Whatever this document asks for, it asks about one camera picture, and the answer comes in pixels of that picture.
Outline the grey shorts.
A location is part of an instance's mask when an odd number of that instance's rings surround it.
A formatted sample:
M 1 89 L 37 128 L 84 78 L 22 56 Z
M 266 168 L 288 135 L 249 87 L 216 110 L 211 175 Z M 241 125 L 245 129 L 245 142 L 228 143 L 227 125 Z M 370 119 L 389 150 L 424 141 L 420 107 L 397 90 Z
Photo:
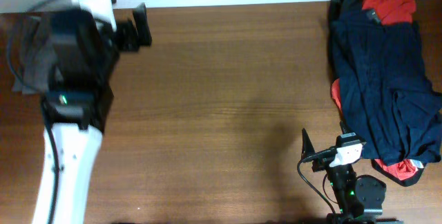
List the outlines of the grey shorts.
M 39 91 L 49 89 L 51 69 L 57 56 L 50 39 L 51 14 L 25 17 L 19 31 L 18 74 L 23 81 Z

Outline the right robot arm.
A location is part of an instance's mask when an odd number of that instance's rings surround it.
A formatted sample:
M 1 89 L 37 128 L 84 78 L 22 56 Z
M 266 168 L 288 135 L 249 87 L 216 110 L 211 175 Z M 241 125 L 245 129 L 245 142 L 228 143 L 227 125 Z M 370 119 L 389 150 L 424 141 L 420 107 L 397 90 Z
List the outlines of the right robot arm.
M 306 129 L 302 130 L 302 153 L 296 169 L 298 175 L 329 206 L 331 212 L 318 223 L 400 223 L 395 218 L 381 218 L 382 204 L 386 195 L 386 184 L 371 176 L 357 175 L 353 164 L 362 158 L 366 141 L 353 132 L 343 122 L 340 123 L 342 134 L 336 138 L 336 144 L 316 151 Z M 323 181 L 331 185 L 335 199 L 331 200 L 324 190 L 319 191 L 301 172 L 302 164 L 311 164 L 313 172 L 325 172 Z

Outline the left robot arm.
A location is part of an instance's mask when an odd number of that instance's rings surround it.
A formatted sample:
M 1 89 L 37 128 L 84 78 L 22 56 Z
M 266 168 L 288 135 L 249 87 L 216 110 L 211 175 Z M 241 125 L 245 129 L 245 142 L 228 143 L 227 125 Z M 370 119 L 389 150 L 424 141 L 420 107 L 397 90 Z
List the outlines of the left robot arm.
M 33 223 L 83 223 L 90 178 L 113 103 L 109 80 L 122 52 L 152 44 L 145 4 L 117 21 L 81 8 L 55 12 L 56 61 L 41 96 L 44 164 Z

